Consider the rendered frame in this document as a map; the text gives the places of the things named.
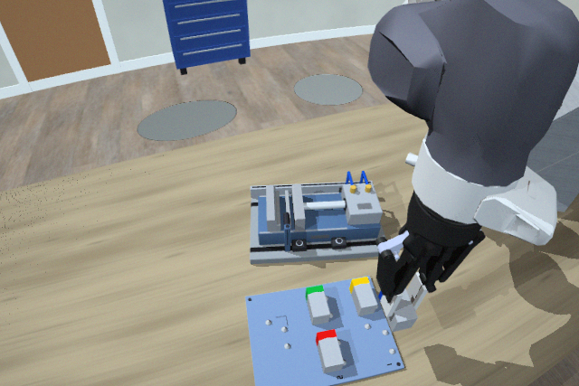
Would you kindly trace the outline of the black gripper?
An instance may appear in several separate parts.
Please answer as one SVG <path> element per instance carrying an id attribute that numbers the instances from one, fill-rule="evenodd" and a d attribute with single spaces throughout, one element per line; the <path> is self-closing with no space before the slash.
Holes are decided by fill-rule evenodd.
<path id="1" fill-rule="evenodd" d="M 413 191 L 407 222 L 399 230 L 399 236 L 375 240 L 380 252 L 376 279 L 383 294 L 381 304 L 386 317 L 392 316 L 412 278 L 407 293 L 416 311 L 427 292 L 437 289 L 435 281 L 445 282 L 486 238 L 481 227 L 478 223 L 466 224 L 441 217 Z"/>

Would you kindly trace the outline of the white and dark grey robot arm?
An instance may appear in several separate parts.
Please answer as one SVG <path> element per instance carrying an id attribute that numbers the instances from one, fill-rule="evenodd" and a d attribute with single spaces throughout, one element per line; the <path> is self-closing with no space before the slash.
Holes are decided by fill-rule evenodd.
<path id="1" fill-rule="evenodd" d="M 538 246 L 556 191 L 527 159 L 578 64 L 579 21 L 558 0 L 405 0 L 376 25 L 367 68 L 429 128 L 405 160 L 422 203 Z"/>

